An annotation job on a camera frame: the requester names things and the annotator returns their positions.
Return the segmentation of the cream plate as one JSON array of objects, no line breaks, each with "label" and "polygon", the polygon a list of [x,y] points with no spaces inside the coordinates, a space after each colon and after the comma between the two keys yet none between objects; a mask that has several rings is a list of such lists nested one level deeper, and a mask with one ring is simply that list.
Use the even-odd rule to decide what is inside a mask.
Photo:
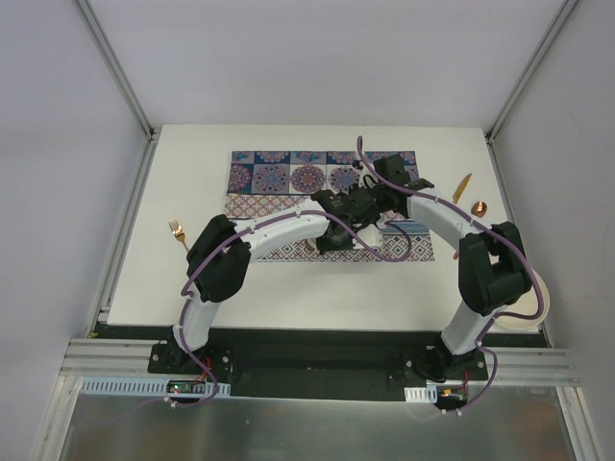
[{"label": "cream plate", "polygon": [[[543,279],[537,272],[535,272],[534,275],[539,284],[539,288],[543,297],[542,314],[534,320],[524,320],[510,316],[503,316],[495,321],[496,326],[511,331],[530,331],[536,330],[539,325],[547,318],[551,307],[551,297],[549,289],[545,281],[543,281]],[[506,312],[521,314],[523,316],[532,316],[537,312],[537,310],[538,301],[535,296],[534,289],[531,288],[527,293],[521,296],[515,304],[509,305],[506,309]]]}]

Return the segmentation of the metal cup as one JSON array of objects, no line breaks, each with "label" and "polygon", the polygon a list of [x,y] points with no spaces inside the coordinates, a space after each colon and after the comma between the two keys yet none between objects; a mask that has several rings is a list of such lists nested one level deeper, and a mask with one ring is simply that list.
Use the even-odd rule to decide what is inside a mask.
[{"label": "metal cup", "polygon": [[318,247],[315,239],[308,238],[305,240],[306,248],[311,252],[318,252]]}]

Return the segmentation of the gold knife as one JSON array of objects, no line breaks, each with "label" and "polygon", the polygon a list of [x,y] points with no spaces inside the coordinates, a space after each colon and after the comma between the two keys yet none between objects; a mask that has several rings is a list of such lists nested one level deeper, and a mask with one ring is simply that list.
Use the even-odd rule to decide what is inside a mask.
[{"label": "gold knife", "polygon": [[467,174],[465,177],[462,178],[462,180],[459,182],[459,184],[457,185],[455,192],[453,194],[453,203],[457,204],[463,194],[463,192],[465,191],[468,182],[470,181],[470,179],[472,178],[472,174],[469,173]]}]

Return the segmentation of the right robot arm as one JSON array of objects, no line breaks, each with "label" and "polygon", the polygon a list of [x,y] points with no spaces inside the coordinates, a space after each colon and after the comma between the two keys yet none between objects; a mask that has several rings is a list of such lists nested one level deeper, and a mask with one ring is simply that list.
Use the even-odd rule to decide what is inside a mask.
[{"label": "right robot arm", "polygon": [[417,375],[435,382],[462,373],[483,337],[505,308],[533,289],[542,297],[518,228],[508,222],[486,225],[447,200],[423,179],[412,181],[400,156],[373,163],[361,158],[377,189],[396,212],[427,226],[459,254],[457,286],[461,303],[439,333]]}]

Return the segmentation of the patterned cloth placemat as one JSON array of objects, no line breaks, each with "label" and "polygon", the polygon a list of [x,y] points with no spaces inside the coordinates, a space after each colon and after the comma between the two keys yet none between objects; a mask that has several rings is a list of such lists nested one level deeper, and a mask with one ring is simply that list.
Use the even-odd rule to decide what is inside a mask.
[{"label": "patterned cloth placemat", "polygon": [[[362,184],[352,151],[233,151],[224,213],[233,220],[252,219],[293,207],[310,194],[329,189],[348,193]],[[435,260],[430,230],[395,211],[375,224],[379,236],[370,246],[409,262]]]}]

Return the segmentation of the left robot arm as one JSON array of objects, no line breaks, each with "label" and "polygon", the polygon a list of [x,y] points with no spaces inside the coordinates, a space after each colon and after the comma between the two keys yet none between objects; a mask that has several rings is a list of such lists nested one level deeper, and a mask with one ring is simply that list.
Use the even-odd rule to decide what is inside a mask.
[{"label": "left robot arm", "polygon": [[358,235],[374,227],[385,209],[377,194],[363,187],[348,194],[324,190],[298,205],[250,220],[217,215],[208,222],[186,255],[187,281],[179,321],[173,327],[177,343],[169,360],[181,373],[196,372],[202,347],[222,302],[242,287],[249,265],[263,255],[303,240],[313,240],[321,254],[370,245]]}]

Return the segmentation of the copper spoon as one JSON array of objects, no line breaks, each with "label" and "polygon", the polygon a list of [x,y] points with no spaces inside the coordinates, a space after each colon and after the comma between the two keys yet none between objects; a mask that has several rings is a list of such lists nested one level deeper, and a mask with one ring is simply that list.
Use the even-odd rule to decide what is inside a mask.
[{"label": "copper spoon", "polygon": [[478,220],[486,214],[487,205],[485,202],[476,202],[471,206],[470,214],[472,218],[467,220],[461,217],[458,213],[455,215],[455,228],[457,232],[457,237],[455,241],[456,247],[458,246],[458,241],[463,238],[467,233],[479,233],[478,230],[475,230],[471,221]]}]

